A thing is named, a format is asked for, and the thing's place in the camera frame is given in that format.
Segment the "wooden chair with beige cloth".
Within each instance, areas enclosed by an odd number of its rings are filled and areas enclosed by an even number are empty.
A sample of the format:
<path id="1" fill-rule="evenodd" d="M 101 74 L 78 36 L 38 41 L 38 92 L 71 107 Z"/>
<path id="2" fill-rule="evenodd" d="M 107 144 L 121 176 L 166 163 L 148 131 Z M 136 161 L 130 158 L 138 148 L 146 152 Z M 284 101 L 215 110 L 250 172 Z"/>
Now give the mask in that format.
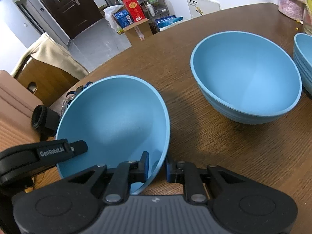
<path id="1" fill-rule="evenodd" d="M 47 33 L 26 50 L 12 76 L 44 105 L 51 106 L 89 71 Z"/>

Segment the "pink ribbed suitcase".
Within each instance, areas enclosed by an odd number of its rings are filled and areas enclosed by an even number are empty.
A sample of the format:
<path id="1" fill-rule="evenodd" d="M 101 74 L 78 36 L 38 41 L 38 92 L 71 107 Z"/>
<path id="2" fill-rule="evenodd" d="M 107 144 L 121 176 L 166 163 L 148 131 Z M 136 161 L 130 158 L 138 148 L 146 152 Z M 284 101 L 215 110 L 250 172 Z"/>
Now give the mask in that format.
<path id="1" fill-rule="evenodd" d="M 34 108 L 42 101 L 7 71 L 1 71 L 1 151 L 13 146 L 37 143 L 39 132 L 32 128 Z"/>

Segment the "blue carton box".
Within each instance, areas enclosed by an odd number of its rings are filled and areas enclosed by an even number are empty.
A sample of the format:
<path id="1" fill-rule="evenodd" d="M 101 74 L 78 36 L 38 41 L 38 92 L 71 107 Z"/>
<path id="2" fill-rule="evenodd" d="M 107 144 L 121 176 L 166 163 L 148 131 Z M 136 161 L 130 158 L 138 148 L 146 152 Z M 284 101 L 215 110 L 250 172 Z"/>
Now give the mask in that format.
<path id="1" fill-rule="evenodd" d="M 129 12 L 125 9 L 119 10 L 114 13 L 114 17 L 121 28 L 125 28 L 131 24 L 133 24 L 133 19 Z"/>

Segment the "blue bowl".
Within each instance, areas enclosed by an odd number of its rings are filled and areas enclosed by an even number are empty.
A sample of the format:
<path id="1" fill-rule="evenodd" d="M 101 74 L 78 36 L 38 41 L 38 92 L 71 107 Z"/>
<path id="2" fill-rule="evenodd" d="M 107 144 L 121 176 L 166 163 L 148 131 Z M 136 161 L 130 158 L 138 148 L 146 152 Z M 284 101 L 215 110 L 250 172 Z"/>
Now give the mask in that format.
<path id="1" fill-rule="evenodd" d="M 293 60 L 300 72 L 301 80 L 306 91 L 311 91 L 311 59 L 312 59 L 312 37 L 305 33 L 297 33 L 294 36 Z"/>
<path id="2" fill-rule="evenodd" d="M 86 153 L 57 165 L 66 178 L 94 165 L 115 168 L 125 161 L 138 161 L 149 154 L 148 179 L 131 185 L 141 193 L 164 163 L 170 141 L 167 107 L 148 82 L 130 75 L 101 79 L 85 88 L 63 114 L 57 139 L 86 142 Z"/>
<path id="3" fill-rule="evenodd" d="M 210 105 L 232 121 L 274 121 L 299 102 L 302 82 L 287 52 L 257 34 L 225 31 L 201 40 L 190 68 Z"/>

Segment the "white leaning board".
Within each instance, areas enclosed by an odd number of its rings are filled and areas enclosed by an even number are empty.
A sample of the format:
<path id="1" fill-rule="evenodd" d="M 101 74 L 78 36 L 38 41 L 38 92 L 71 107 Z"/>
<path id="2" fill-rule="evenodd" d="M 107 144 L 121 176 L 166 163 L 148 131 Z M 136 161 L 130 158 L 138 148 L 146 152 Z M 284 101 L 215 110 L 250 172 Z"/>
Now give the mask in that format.
<path id="1" fill-rule="evenodd" d="M 210 0 L 187 0 L 187 2 L 192 19 L 221 10 L 219 3 Z"/>

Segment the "clear drinking glass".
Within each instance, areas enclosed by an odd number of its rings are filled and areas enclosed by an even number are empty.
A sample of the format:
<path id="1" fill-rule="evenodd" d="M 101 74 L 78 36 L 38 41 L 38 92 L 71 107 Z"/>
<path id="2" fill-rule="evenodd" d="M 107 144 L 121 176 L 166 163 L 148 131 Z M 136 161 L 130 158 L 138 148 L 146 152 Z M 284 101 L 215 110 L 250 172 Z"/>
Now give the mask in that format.
<path id="1" fill-rule="evenodd" d="M 306 6 L 304 6 L 303 31 L 308 35 L 312 35 L 311 16 Z"/>

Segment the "red gift box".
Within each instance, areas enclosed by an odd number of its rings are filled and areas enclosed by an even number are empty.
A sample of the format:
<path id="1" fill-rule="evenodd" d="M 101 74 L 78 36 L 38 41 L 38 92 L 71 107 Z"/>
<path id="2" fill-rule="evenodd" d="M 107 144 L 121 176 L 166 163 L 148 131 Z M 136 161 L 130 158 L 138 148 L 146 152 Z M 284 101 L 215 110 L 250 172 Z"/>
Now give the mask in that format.
<path id="1" fill-rule="evenodd" d="M 137 23 L 145 19 L 144 12 L 137 0 L 123 0 L 123 5 L 128 10 L 134 23 Z"/>

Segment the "pink marbled vase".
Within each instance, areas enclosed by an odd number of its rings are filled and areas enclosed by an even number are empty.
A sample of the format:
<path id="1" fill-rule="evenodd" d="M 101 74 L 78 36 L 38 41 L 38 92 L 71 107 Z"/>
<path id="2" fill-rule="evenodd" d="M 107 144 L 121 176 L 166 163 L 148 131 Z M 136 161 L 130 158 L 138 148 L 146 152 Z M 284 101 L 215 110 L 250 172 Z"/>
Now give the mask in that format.
<path id="1" fill-rule="evenodd" d="M 278 10 L 285 16 L 302 21 L 306 0 L 279 0 Z"/>

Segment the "dark brown entrance door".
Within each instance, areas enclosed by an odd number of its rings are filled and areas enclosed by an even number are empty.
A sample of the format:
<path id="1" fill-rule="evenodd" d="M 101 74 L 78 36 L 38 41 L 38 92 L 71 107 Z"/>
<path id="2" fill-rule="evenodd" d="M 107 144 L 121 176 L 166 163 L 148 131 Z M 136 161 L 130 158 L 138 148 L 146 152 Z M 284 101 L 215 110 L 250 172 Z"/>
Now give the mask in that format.
<path id="1" fill-rule="evenodd" d="M 70 39 L 103 18 L 94 0 L 40 1 Z"/>

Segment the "white plastic bag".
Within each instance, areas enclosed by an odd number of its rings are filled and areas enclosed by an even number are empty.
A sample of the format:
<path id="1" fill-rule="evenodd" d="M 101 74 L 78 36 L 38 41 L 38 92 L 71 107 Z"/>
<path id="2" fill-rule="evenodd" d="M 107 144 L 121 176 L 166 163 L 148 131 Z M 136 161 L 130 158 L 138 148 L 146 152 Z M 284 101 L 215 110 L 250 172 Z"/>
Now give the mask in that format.
<path id="1" fill-rule="evenodd" d="M 109 6 L 104 9 L 105 20 L 109 22 L 111 28 L 114 29 L 115 31 L 117 31 L 120 28 L 120 26 L 115 19 L 114 13 L 117 13 L 123 7 L 124 7 L 123 5 L 119 4 Z"/>

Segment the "brown cardboard box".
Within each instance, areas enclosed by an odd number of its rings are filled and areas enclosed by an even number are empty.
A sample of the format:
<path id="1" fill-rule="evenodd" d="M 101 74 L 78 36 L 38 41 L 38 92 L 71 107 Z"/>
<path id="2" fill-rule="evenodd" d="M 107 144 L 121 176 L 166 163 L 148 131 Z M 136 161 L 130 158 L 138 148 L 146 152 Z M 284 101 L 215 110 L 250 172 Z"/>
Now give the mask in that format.
<path id="1" fill-rule="evenodd" d="M 131 46 L 135 46 L 141 41 L 153 36 L 148 19 L 142 19 L 139 22 L 133 23 L 125 27 L 123 31 Z"/>

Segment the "black cylindrical cup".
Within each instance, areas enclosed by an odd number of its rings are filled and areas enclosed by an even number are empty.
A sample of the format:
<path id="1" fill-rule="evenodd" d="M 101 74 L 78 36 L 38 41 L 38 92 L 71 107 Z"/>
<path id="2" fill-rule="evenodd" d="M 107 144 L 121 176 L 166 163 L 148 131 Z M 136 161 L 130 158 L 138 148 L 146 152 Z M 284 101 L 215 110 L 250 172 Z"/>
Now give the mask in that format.
<path id="1" fill-rule="evenodd" d="M 58 113 L 44 105 L 38 105 L 32 113 L 31 125 L 40 133 L 41 137 L 54 137 L 59 121 Z"/>

